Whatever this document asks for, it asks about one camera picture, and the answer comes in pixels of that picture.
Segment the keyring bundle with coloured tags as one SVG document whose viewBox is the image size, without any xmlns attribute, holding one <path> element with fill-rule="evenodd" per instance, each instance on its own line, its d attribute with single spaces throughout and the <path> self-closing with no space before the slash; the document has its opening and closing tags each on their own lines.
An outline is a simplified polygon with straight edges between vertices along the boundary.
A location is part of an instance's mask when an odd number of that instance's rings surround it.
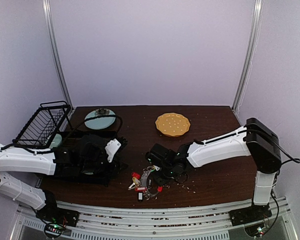
<svg viewBox="0 0 300 240">
<path fill-rule="evenodd" d="M 132 183 L 128 187 L 129 191 L 134 190 L 137 193 L 137 200 L 143 202 L 151 198 L 156 198 L 163 191 L 163 187 L 155 183 L 152 173 L 156 173 L 157 166 L 148 166 L 143 169 L 142 174 L 137 172 L 131 173 Z"/>
</svg>

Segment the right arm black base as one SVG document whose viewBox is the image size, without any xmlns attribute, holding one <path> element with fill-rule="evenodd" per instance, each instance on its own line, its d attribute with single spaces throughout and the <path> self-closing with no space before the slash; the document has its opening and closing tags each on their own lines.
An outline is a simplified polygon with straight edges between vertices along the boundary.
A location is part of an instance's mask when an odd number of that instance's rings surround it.
<svg viewBox="0 0 300 240">
<path fill-rule="evenodd" d="M 270 204 L 255 205 L 252 203 L 249 207 L 235 209 L 228 212 L 232 226 L 235 227 L 262 221 L 262 223 L 245 226 L 244 231 L 249 237 L 254 239 L 264 237 L 273 228 L 279 217 L 280 207 L 273 190 L 271 191 L 270 196 L 276 205 L 276 214 L 272 223 L 270 223 L 270 217 L 273 216 Z"/>
</svg>

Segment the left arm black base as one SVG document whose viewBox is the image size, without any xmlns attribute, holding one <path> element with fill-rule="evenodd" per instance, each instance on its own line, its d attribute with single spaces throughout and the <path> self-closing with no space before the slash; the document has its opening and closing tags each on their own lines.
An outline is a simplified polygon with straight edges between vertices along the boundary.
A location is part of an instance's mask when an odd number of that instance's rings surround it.
<svg viewBox="0 0 300 240">
<path fill-rule="evenodd" d="M 67 227 L 76 227 L 80 213 L 75 210 L 60 208 L 52 192 L 43 190 L 45 205 L 39 210 L 33 210 L 35 216 L 43 224 L 43 233 L 48 239 L 59 238 L 68 229 Z"/>
</svg>

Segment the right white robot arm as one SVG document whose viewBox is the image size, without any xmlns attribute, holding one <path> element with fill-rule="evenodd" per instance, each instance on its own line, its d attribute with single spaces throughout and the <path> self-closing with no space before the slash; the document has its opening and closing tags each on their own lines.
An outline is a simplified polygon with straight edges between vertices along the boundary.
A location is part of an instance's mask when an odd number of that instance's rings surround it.
<svg viewBox="0 0 300 240">
<path fill-rule="evenodd" d="M 247 208 L 246 216 L 256 221 L 266 212 L 281 167 L 289 162 L 300 163 L 300 158 L 288 154 L 280 146 L 278 136 L 258 119 L 251 117 L 244 126 L 224 135 L 195 139 L 181 145 L 178 151 L 156 143 L 145 158 L 155 168 L 156 183 L 162 186 L 185 174 L 189 167 L 201 168 L 246 156 L 253 158 L 257 168 L 252 206 Z"/>
</svg>

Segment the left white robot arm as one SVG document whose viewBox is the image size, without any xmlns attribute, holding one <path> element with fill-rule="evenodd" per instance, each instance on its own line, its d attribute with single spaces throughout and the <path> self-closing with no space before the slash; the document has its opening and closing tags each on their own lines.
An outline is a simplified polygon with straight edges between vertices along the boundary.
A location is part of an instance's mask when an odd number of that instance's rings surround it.
<svg viewBox="0 0 300 240">
<path fill-rule="evenodd" d="M 79 131 L 78 124 L 65 132 L 59 146 L 30 149 L 18 142 L 0 144 L 0 193 L 42 211 L 51 222 L 62 218 L 55 196 L 11 176 L 10 172 L 35 173 L 70 183 L 107 186 L 127 165 L 120 152 L 128 141 L 118 132 Z"/>
</svg>

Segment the light blue flower plate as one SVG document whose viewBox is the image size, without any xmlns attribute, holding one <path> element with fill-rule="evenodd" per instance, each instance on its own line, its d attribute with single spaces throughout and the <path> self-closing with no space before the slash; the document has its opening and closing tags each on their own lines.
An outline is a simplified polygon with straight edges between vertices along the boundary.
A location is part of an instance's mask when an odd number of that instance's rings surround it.
<svg viewBox="0 0 300 240">
<path fill-rule="evenodd" d="M 88 120 L 84 123 L 84 125 L 92 130 L 102 130 L 110 127 L 116 120 L 115 117 L 108 117 L 108 115 L 114 115 L 115 113 L 108 109 L 108 108 L 98 108 L 90 113 L 88 113 L 85 116 L 85 120 L 92 118 L 92 117 L 97 117 L 97 116 L 107 116 L 107 117 L 101 117 L 101 118 L 96 118 L 96 119 L 91 119 Z"/>
</svg>

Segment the yellow dotted plate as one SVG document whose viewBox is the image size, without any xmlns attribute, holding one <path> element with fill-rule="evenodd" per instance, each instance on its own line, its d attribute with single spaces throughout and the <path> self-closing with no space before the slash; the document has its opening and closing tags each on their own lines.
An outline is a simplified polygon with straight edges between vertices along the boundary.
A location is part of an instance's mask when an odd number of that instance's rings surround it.
<svg viewBox="0 0 300 240">
<path fill-rule="evenodd" d="M 182 114 L 170 112 L 158 116 L 155 126 L 165 136 L 180 137 L 189 131 L 191 123 Z"/>
</svg>

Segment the light green bowl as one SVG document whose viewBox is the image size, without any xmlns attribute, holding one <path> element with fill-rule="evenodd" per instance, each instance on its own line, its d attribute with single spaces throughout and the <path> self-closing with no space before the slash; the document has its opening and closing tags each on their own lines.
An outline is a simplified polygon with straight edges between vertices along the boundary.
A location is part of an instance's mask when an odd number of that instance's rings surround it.
<svg viewBox="0 0 300 240">
<path fill-rule="evenodd" d="M 61 143 L 62 143 L 62 136 L 61 136 L 59 133 L 57 133 L 57 134 L 54 136 L 52 142 L 50 143 L 49 148 L 50 148 L 50 149 L 52 149 L 52 148 L 57 148 L 57 147 L 59 147 L 59 146 L 61 145 Z"/>
</svg>

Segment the aluminium slotted front rail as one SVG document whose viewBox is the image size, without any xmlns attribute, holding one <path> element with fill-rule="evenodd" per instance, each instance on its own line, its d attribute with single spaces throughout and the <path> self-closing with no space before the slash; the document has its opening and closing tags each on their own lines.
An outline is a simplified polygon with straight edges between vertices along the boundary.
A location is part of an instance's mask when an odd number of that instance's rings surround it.
<svg viewBox="0 0 300 240">
<path fill-rule="evenodd" d="M 285 197 L 270 201 L 272 217 L 232 225 L 229 212 L 248 207 L 250 200 L 208 206 L 133 209 L 58 202 L 61 208 L 79 213 L 60 240 L 250 240 L 247 231 L 261 224 L 275 225 L 263 240 L 297 240 L 290 206 Z"/>
</svg>

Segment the left aluminium frame post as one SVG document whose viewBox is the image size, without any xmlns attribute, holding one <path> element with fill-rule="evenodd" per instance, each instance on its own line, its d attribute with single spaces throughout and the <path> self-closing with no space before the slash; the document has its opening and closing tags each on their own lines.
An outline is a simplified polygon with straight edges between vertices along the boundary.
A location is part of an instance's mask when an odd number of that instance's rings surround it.
<svg viewBox="0 0 300 240">
<path fill-rule="evenodd" d="M 70 97 L 70 93 L 68 90 L 68 86 L 65 80 L 65 75 L 64 71 L 62 68 L 62 63 L 61 63 L 61 58 L 58 50 L 58 45 L 57 45 L 57 39 L 56 39 L 56 34 L 54 30 L 54 24 L 53 24 L 53 17 L 52 17 L 52 12 L 51 12 L 51 1 L 50 0 L 42 0 L 42 6 L 43 6 L 43 14 L 45 18 L 45 23 L 48 31 L 48 36 L 49 36 L 49 41 L 50 41 L 50 46 L 52 50 L 52 58 L 54 61 L 54 66 L 56 70 L 56 74 L 58 77 L 58 81 L 61 87 L 61 91 L 63 94 L 63 97 L 65 101 L 70 105 L 71 109 L 73 110 L 73 103 Z"/>
</svg>

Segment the aluminium frame post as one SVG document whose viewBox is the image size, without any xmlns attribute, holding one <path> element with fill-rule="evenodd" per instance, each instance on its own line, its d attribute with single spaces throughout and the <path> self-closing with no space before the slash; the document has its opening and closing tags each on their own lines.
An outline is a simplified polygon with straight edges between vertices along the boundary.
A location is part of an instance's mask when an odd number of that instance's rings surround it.
<svg viewBox="0 0 300 240">
<path fill-rule="evenodd" d="M 260 34 L 262 12 L 263 12 L 263 0 L 254 1 L 254 9 L 252 14 L 252 22 L 250 28 L 250 34 L 248 39 L 248 45 L 243 62 L 243 68 L 241 71 L 238 87 L 232 104 L 232 111 L 238 115 L 240 112 L 240 106 L 242 105 L 244 95 L 248 86 L 251 70 L 252 60 L 257 48 L 258 38 Z"/>
<path fill-rule="evenodd" d="M 52 50 L 52 58 L 54 61 L 54 66 L 56 70 L 56 74 L 58 77 L 58 81 L 61 87 L 61 91 L 63 94 L 63 97 L 65 101 L 70 105 L 71 109 L 73 110 L 73 103 L 70 97 L 70 93 L 68 90 L 68 86 L 65 80 L 65 75 L 64 71 L 62 68 L 62 63 L 61 63 L 61 58 L 58 50 L 58 45 L 57 45 L 57 39 L 56 39 L 56 34 L 54 30 L 54 24 L 53 24 L 53 17 L 52 17 L 52 12 L 51 12 L 51 1 L 50 0 L 42 0 L 42 6 L 43 6 L 43 14 L 45 18 L 45 23 L 48 31 L 48 36 L 49 36 L 49 41 L 50 41 L 50 46 Z"/>
</svg>

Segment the right aluminium frame post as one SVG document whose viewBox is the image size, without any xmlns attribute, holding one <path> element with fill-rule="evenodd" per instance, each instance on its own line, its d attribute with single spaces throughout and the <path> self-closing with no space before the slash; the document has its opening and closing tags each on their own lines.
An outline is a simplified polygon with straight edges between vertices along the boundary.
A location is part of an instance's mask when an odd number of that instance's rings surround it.
<svg viewBox="0 0 300 240">
<path fill-rule="evenodd" d="M 252 60 L 257 48 L 258 38 L 260 34 L 262 12 L 263 12 L 263 0 L 254 1 L 254 9 L 252 14 L 252 22 L 250 28 L 250 34 L 248 39 L 248 45 L 243 62 L 243 68 L 241 71 L 238 87 L 232 104 L 232 111 L 238 115 L 240 112 L 240 106 L 242 105 L 244 95 L 248 86 L 251 70 Z"/>
</svg>

